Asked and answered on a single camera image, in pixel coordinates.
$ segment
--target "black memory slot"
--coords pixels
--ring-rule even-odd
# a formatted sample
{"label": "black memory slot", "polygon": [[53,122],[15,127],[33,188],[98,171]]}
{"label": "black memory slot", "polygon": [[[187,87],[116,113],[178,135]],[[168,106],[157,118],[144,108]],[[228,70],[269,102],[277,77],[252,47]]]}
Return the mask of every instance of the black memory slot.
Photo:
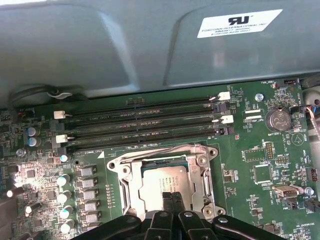
{"label": "black memory slot", "polygon": [[69,122],[66,122],[67,126],[70,126],[71,129],[74,127],[86,128],[88,125],[93,124],[109,124],[109,123],[127,123],[129,121],[142,121],[142,120],[149,120],[154,119],[157,121],[158,119],[164,118],[169,119],[175,116],[180,117],[190,117],[191,115],[198,114],[215,114],[215,113],[222,113],[227,111],[230,108],[230,103],[215,103],[215,104],[208,104],[206,107],[201,105],[201,108],[198,109],[187,109],[187,110],[178,110],[174,108],[174,112],[164,112],[165,109],[152,109],[150,112],[141,112],[141,111],[132,111],[128,112],[121,112],[119,115],[104,115],[100,114],[98,117],[91,116],[90,119],[80,119],[72,117]]}
{"label": "black memory slot", "polygon": [[89,136],[99,136],[99,135],[107,135],[107,134],[116,134],[116,133],[138,133],[141,131],[155,131],[161,130],[164,128],[175,128],[175,127],[188,127],[190,125],[199,125],[199,124],[208,124],[211,123],[213,119],[213,115],[204,115],[202,118],[197,119],[189,119],[183,120],[176,123],[163,123],[158,122],[156,120],[152,120],[149,122],[145,121],[145,125],[136,125],[136,126],[128,126],[123,124],[112,124],[112,125],[101,125],[94,127],[87,127],[82,129],[75,129],[72,132],[73,137],[89,137]]}
{"label": "black memory slot", "polygon": [[125,111],[141,111],[148,110],[152,108],[163,108],[163,107],[179,107],[179,106],[192,106],[192,105],[202,105],[202,104],[210,104],[209,98],[196,98],[196,99],[188,99],[188,100],[180,100],[180,101],[168,101],[161,103],[153,103],[153,104],[134,104],[131,106],[125,107],[117,107],[108,110],[101,111],[85,111],[85,112],[76,112],[72,114],[74,117],[84,117],[85,115],[94,116],[100,114],[112,114],[112,113],[123,113]]}
{"label": "black memory slot", "polygon": [[121,141],[110,141],[110,142],[100,142],[99,144],[84,144],[73,146],[70,148],[72,152],[79,152],[79,151],[89,151],[89,150],[96,150],[96,149],[103,149],[103,148],[111,148],[111,147],[121,147],[121,146],[128,146],[128,145],[140,145],[140,144],[152,144],[158,143],[159,141],[177,141],[181,139],[188,139],[188,138],[198,138],[198,137],[205,137],[205,136],[219,136],[219,135],[230,135],[234,134],[234,128],[232,126],[223,127],[223,128],[215,128],[215,129],[204,129],[204,130],[197,130],[191,132],[181,132],[179,134],[167,134],[162,136],[153,136],[153,138],[147,137],[140,137],[138,139],[131,139],[131,140],[121,140]]}

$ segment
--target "screw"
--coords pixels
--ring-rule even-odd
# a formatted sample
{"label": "screw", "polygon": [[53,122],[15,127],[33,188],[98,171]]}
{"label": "screw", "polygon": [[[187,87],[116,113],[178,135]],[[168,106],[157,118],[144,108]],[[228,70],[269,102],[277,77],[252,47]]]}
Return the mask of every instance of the screw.
{"label": "screw", "polygon": [[254,96],[254,99],[255,99],[257,102],[261,102],[264,98],[265,98],[264,95],[261,94],[261,93],[257,93],[257,94]]}
{"label": "screw", "polygon": [[192,212],[189,212],[189,211],[186,211],[186,212],[184,213],[184,215],[185,215],[186,217],[192,217],[192,216],[193,216]]}
{"label": "screw", "polygon": [[199,165],[205,165],[207,163],[207,159],[204,156],[201,156],[197,159]]}
{"label": "screw", "polygon": [[212,208],[209,207],[209,206],[204,207],[203,213],[204,213],[206,216],[210,216],[210,215],[212,214]]}
{"label": "screw", "polygon": [[124,166],[124,167],[122,168],[122,172],[123,172],[124,174],[129,174],[129,173],[131,172],[131,169],[130,169],[130,167],[128,167],[128,166]]}
{"label": "screw", "polygon": [[165,212],[165,211],[163,211],[163,212],[161,212],[160,213],[160,217],[167,217],[169,214],[167,213],[167,212]]}
{"label": "screw", "polygon": [[219,217],[218,221],[222,224],[226,224],[228,220],[225,217]]}
{"label": "screw", "polygon": [[313,190],[311,187],[307,186],[304,189],[304,193],[308,196],[312,196],[315,193],[315,190]]}

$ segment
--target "cable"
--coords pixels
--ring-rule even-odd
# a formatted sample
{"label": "cable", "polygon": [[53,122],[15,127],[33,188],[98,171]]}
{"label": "cable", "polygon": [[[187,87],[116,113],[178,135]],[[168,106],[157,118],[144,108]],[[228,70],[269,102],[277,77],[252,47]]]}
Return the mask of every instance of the cable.
{"label": "cable", "polygon": [[51,85],[43,85],[43,86],[36,86],[26,90],[22,90],[16,93],[12,93],[8,97],[8,111],[12,117],[12,121],[14,123],[18,122],[18,113],[15,109],[14,102],[23,99],[28,96],[32,96],[35,94],[40,93],[50,93],[51,95],[59,94],[59,89],[56,86]]}

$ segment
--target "white sticker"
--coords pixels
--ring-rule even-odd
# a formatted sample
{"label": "white sticker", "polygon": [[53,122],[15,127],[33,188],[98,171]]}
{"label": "white sticker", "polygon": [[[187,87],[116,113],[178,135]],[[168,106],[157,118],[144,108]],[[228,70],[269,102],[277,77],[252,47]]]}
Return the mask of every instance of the white sticker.
{"label": "white sticker", "polygon": [[282,12],[282,9],[256,11],[203,19],[197,38],[261,32]]}

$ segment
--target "connector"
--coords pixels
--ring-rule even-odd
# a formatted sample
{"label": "connector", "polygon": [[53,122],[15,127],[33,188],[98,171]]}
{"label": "connector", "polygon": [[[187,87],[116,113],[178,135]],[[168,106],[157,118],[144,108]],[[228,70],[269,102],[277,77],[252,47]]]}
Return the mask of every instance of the connector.
{"label": "connector", "polygon": [[298,196],[297,189],[288,185],[276,185],[272,186],[272,189],[278,196],[284,199],[296,198]]}
{"label": "connector", "polygon": [[284,199],[283,202],[291,210],[297,210],[298,209],[298,202],[297,202],[297,199],[295,197]]}
{"label": "connector", "polygon": [[312,212],[320,212],[320,202],[316,199],[305,200],[303,205],[306,209]]}

